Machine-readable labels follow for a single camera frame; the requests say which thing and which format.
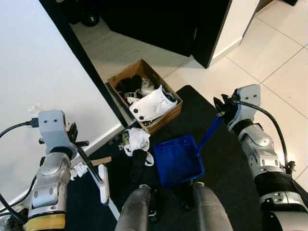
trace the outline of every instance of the black door frame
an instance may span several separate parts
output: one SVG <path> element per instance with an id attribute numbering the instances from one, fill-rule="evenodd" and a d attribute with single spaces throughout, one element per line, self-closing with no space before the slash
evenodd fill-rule
<path id="1" fill-rule="evenodd" d="M 116 103 L 113 101 L 104 82 L 102 81 L 101 77 L 97 73 L 87 53 L 83 49 L 74 31 L 72 30 L 71 26 L 69 25 L 68 21 L 63 15 L 56 0 L 39 0 L 39 2 L 42 4 L 43 8 L 45 9 L 49 17 L 52 19 L 53 23 L 58 28 L 60 34 L 65 39 L 67 45 L 72 50 L 73 54 L 79 60 L 80 64 L 83 66 L 85 71 L 88 73 L 88 75 L 92 79 L 95 86 L 98 88 L 102 96 L 105 98 L 105 100 L 107 101 L 111 109 L 113 110 L 116 117 L 119 119 L 123 127 L 126 128 L 128 126 L 126 120 L 124 119 L 123 115 L 118 109 Z"/>

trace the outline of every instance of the grout line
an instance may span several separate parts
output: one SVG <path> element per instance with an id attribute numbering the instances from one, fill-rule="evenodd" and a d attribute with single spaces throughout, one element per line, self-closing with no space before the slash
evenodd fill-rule
<path id="1" fill-rule="evenodd" d="M 167 78 L 169 75 L 173 74 L 174 72 L 176 72 L 180 67 L 186 65 L 188 62 L 190 62 L 191 60 L 193 60 L 193 58 L 191 58 L 191 56 L 189 57 L 189 60 L 187 60 L 185 63 L 183 63 L 181 66 L 178 66 L 176 69 L 174 69 L 173 71 L 171 71 L 168 75 L 166 75 L 165 77 L 163 77 L 163 79 Z"/>
<path id="2" fill-rule="evenodd" d="M 275 95 L 277 95 L 280 99 L 282 99 L 283 101 L 285 101 L 289 106 L 291 106 L 293 109 L 295 109 L 298 113 L 300 113 L 303 117 L 305 117 L 306 119 L 308 119 L 307 116 L 305 116 L 304 114 L 302 114 L 300 111 L 298 111 L 295 107 L 293 107 L 289 102 L 287 102 L 286 100 L 284 100 L 282 97 L 280 97 L 278 94 L 276 94 L 274 91 L 272 91 L 269 87 L 267 87 L 266 85 L 264 85 L 263 83 L 261 83 L 264 87 L 266 87 L 267 89 L 269 89 L 271 92 L 273 92 Z"/>
<path id="3" fill-rule="evenodd" d="M 267 76 L 264 80 L 261 81 L 261 83 L 263 83 L 265 80 L 267 80 L 269 77 L 271 77 L 276 71 L 278 71 L 283 65 L 285 65 L 289 60 L 291 60 L 294 56 L 296 56 L 302 49 L 304 49 L 304 47 L 302 47 L 301 49 L 299 49 L 299 51 L 297 51 L 294 55 L 291 56 L 291 58 L 289 58 L 287 61 L 285 61 L 281 66 L 279 66 L 274 72 L 272 72 L 269 76 Z"/>
<path id="4" fill-rule="evenodd" d="M 258 19 L 258 20 L 260 20 L 261 22 L 265 23 L 266 25 L 269 25 L 270 27 L 274 28 L 274 29 L 277 30 L 279 33 L 281 33 L 281 34 L 287 36 L 287 35 L 284 34 L 283 32 L 279 31 L 278 29 L 276 29 L 275 27 L 271 26 L 270 24 L 264 22 L 263 20 L 259 19 L 258 17 L 257 17 L 256 19 Z"/>
<path id="5" fill-rule="evenodd" d="M 297 180 L 304 172 L 305 170 L 308 168 L 308 166 L 306 166 L 306 168 L 304 168 L 304 170 L 297 176 L 297 178 L 295 180 Z"/>
<path id="6" fill-rule="evenodd" d="M 282 99 L 284 102 L 286 102 L 289 106 L 291 106 L 293 109 L 295 109 L 297 112 L 299 112 L 303 117 L 305 117 L 306 119 L 308 119 L 307 116 L 305 116 L 304 114 L 302 114 L 302 113 L 301 113 L 300 111 L 298 111 L 295 107 L 293 107 L 289 102 L 287 102 L 286 100 L 284 100 L 281 96 L 279 96 L 279 95 L 276 94 L 274 91 L 272 91 L 270 88 L 268 88 L 266 85 L 264 85 L 263 82 L 260 82 L 258 79 L 256 79 L 255 77 L 253 77 L 250 73 L 248 73 L 245 69 L 243 69 L 242 67 L 240 67 L 237 63 L 235 63 L 235 62 L 234 62 L 233 60 L 231 60 L 229 57 L 227 57 L 227 58 L 228 58 L 231 62 L 233 62 L 235 65 L 237 65 L 239 68 L 241 68 L 242 70 L 244 70 L 244 71 L 245 71 L 247 74 L 249 74 L 252 78 L 254 78 L 255 80 L 257 80 L 257 81 L 259 82 L 259 85 L 262 84 L 264 87 L 266 87 L 267 89 L 269 89 L 271 92 L 273 92 L 275 95 L 277 95 L 277 96 L 278 96 L 280 99 Z"/>
<path id="7" fill-rule="evenodd" d="M 243 69 L 241 66 L 239 66 L 235 61 L 233 61 L 232 59 L 230 59 L 228 56 L 225 56 L 227 59 L 229 59 L 231 62 L 233 62 L 235 65 L 237 65 L 239 68 L 241 68 L 243 71 L 245 71 L 247 74 L 249 74 L 252 78 L 254 78 L 256 81 L 258 81 L 259 83 L 261 83 L 258 79 L 256 79 L 255 77 L 253 77 L 249 72 L 247 72 L 245 69 Z"/>

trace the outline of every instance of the white cloth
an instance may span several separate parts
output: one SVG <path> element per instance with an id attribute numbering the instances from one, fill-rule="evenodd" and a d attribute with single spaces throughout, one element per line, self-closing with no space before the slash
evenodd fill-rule
<path id="1" fill-rule="evenodd" d="M 71 180 L 75 180 L 77 176 L 82 177 L 88 171 L 88 166 L 79 162 L 69 171 L 71 172 Z"/>
<path id="2" fill-rule="evenodd" d="M 145 161 L 146 166 L 152 166 L 154 164 L 153 156 L 148 152 L 150 149 L 150 134 L 146 133 L 140 128 L 131 128 L 128 130 L 129 144 L 124 145 L 124 151 L 126 155 L 133 156 L 133 152 L 137 149 L 142 149 L 147 152 Z"/>

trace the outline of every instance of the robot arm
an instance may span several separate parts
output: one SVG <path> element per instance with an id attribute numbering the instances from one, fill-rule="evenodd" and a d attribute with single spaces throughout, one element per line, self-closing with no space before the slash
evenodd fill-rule
<path id="1" fill-rule="evenodd" d="M 46 144 L 46 157 L 31 193 L 26 231 L 61 230 L 65 226 L 69 169 L 71 159 L 77 155 L 77 147 L 66 132 L 62 111 L 42 111 L 38 119 L 41 143 Z"/>
<path id="2" fill-rule="evenodd" d="M 308 230 L 308 208 L 290 174 L 292 165 L 280 164 L 273 140 L 260 124 L 254 124 L 256 109 L 235 104 L 242 101 L 260 105 L 260 86 L 236 89 L 231 97 L 222 95 L 224 103 L 214 98 L 218 116 L 224 118 L 229 131 L 238 136 L 260 196 L 263 230 Z"/>

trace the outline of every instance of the white baseboard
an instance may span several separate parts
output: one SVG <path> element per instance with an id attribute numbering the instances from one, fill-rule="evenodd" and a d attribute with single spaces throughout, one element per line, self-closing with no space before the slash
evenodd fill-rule
<path id="1" fill-rule="evenodd" d="M 223 57 L 225 57 L 227 54 L 229 54 L 231 51 L 233 51 L 235 48 L 237 48 L 243 37 L 238 38 L 236 41 L 234 41 L 232 44 L 230 44 L 228 47 L 223 49 L 222 51 L 215 54 L 211 60 L 210 66 L 217 63 L 219 60 L 221 60 Z"/>

